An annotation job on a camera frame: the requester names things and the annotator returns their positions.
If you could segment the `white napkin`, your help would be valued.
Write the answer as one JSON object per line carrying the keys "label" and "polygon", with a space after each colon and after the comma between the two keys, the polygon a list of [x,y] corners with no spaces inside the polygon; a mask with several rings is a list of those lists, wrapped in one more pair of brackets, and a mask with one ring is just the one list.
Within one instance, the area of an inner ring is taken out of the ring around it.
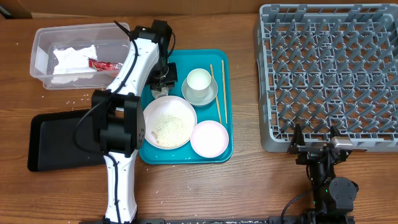
{"label": "white napkin", "polygon": [[151,90],[151,92],[152,92],[152,96],[154,97],[154,99],[158,99],[160,97],[167,96],[169,94],[169,88],[162,87],[160,89]]}
{"label": "white napkin", "polygon": [[77,73],[96,71],[89,66],[89,59],[97,59],[94,45],[80,50],[75,50],[72,47],[63,50],[55,49],[53,53],[58,60],[58,65],[54,68],[51,83],[66,84],[75,82],[80,78],[89,79],[93,77],[93,75],[77,75]]}

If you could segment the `white cup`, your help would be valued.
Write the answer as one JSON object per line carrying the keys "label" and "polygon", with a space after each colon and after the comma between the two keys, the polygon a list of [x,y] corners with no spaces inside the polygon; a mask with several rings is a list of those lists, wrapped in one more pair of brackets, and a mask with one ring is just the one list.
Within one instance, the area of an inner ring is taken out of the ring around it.
{"label": "white cup", "polygon": [[208,93],[208,88],[211,83],[211,76],[209,72],[202,68],[192,70],[187,76],[187,84],[191,89],[193,96],[202,98]]}

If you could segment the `grey small bowl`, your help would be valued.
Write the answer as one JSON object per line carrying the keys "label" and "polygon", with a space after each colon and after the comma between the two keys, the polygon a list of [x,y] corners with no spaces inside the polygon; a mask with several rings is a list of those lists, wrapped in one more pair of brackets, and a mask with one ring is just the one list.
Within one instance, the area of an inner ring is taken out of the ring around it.
{"label": "grey small bowl", "polygon": [[188,87],[187,79],[185,79],[182,84],[182,95],[193,106],[203,107],[209,105],[215,99],[215,91],[214,88],[212,87],[212,84],[213,82],[211,78],[211,83],[208,88],[208,93],[202,98],[197,98],[193,96],[191,89],[189,89]]}

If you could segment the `red snack wrapper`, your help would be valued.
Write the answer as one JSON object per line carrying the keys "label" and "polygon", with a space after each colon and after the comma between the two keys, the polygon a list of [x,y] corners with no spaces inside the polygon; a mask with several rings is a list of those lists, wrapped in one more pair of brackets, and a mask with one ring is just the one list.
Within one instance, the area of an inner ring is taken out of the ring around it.
{"label": "red snack wrapper", "polygon": [[104,62],[93,58],[88,59],[88,65],[98,72],[109,72],[112,77],[116,77],[123,66],[122,63]]}

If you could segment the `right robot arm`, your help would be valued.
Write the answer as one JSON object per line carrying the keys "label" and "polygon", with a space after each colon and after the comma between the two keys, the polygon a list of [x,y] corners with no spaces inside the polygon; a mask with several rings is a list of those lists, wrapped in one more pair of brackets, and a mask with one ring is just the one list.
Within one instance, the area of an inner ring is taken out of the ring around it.
{"label": "right robot arm", "polygon": [[[330,127],[330,142],[318,147],[307,146],[301,126],[295,125],[294,135],[288,153],[296,154],[297,165],[305,165],[311,188],[293,198],[280,215],[281,223],[354,223],[348,214],[354,209],[354,201],[359,191],[358,184],[337,177],[334,166],[347,160],[353,151],[351,139],[344,137],[336,127]],[[285,217],[287,209],[302,197],[313,195],[313,208],[306,209],[296,217]]]}

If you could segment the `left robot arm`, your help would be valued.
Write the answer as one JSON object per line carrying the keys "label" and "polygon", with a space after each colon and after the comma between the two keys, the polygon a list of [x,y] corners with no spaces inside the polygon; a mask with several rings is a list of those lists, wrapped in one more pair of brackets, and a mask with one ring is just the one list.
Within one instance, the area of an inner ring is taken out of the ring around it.
{"label": "left robot arm", "polygon": [[134,168],[146,128],[141,94],[145,86],[165,94],[178,80],[176,65],[169,62],[175,35],[166,21],[120,29],[131,44],[127,58],[107,89],[96,90],[91,98],[93,135],[108,175],[108,206],[102,223],[135,222]]}

